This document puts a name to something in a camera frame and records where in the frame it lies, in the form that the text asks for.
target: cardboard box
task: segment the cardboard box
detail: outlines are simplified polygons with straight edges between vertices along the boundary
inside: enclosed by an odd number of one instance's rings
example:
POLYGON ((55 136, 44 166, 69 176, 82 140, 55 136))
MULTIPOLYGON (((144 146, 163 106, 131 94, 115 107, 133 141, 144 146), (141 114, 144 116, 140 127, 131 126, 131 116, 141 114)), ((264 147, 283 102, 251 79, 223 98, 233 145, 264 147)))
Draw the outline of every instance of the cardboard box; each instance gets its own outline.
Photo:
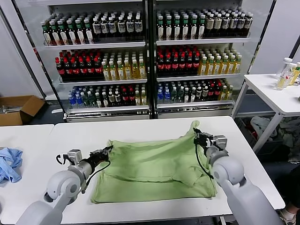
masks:
POLYGON ((19 112, 0 114, 0 126, 23 125, 29 122, 42 108, 45 101, 30 95, 17 97, 0 97, 0 107, 3 105, 21 106, 19 112))

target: shoe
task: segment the shoe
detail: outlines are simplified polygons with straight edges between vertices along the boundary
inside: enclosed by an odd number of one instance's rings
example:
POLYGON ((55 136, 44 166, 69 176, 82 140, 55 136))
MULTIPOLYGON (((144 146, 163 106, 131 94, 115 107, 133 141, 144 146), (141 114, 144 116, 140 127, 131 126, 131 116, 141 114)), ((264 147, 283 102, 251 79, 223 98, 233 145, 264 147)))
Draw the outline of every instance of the shoe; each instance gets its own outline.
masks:
POLYGON ((279 212, 279 217, 281 218, 281 220, 284 222, 284 224, 286 225, 296 225, 296 215, 294 215, 294 217, 291 220, 287 220, 282 211, 279 212))

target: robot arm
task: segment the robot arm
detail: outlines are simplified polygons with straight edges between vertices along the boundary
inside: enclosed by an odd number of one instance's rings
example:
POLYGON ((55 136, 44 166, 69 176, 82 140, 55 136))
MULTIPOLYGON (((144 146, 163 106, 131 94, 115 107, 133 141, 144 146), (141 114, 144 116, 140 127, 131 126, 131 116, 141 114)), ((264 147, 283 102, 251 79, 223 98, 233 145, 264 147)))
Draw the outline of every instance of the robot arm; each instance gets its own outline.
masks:
POLYGON ((264 193, 244 174, 243 165, 229 157, 225 136, 212 136, 195 129, 195 144, 204 149, 212 166, 211 174, 224 190, 227 203, 239 225, 282 225, 264 193))
POLYGON ((65 164, 66 160, 70 162, 68 170, 57 172, 49 179, 44 201, 31 204, 16 225, 60 225, 62 212, 67 205, 76 200, 80 192, 85 193, 85 189, 89 184, 87 179, 94 173, 95 167, 104 161, 110 164, 108 152, 112 148, 113 146, 109 146, 91 152, 90 157, 87 159, 82 159, 80 150, 71 150, 63 155, 63 163, 58 160, 60 156, 57 156, 56 159, 60 164, 65 164))

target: wire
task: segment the wire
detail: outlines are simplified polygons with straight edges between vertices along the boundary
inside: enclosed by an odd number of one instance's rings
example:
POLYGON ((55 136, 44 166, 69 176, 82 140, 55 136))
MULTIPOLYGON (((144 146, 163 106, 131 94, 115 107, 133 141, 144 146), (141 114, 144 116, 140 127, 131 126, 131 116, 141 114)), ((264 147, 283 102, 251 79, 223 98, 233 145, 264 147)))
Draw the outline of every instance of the wire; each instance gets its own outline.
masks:
POLYGON ((93 178, 93 176, 94 176, 96 173, 98 173, 98 172, 100 172, 100 171, 106 169, 106 168, 111 164, 111 161, 109 161, 109 160, 106 160, 106 162, 108 162, 108 164, 107 164, 105 167, 101 168, 100 170, 96 171, 93 175, 91 175, 91 177, 90 177, 90 178, 88 179, 88 181, 86 182, 86 187, 88 187, 88 185, 89 185, 89 183, 90 183, 90 180, 93 178))
POLYGON ((199 166, 203 169, 203 171, 206 173, 206 175, 209 176, 209 178, 214 179, 214 177, 212 175, 210 175, 205 169, 204 167, 201 165, 200 160, 199 160, 199 156, 198 156, 198 151, 197 151, 197 144, 195 144, 195 150, 196 150, 196 156, 197 156, 197 161, 199 166))

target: green cloth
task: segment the green cloth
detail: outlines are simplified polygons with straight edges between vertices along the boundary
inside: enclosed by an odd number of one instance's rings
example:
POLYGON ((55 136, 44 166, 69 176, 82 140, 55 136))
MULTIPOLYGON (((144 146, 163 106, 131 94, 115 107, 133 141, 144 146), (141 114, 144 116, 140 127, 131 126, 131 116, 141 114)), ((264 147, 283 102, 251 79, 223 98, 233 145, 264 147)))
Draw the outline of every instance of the green cloth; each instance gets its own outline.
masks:
MULTIPOLYGON (((186 135, 175 140, 125 143, 109 141, 111 165, 100 172, 92 203, 144 202, 165 199, 212 197, 213 181, 197 162, 193 121, 186 135)), ((202 166, 211 166, 198 146, 202 166)))

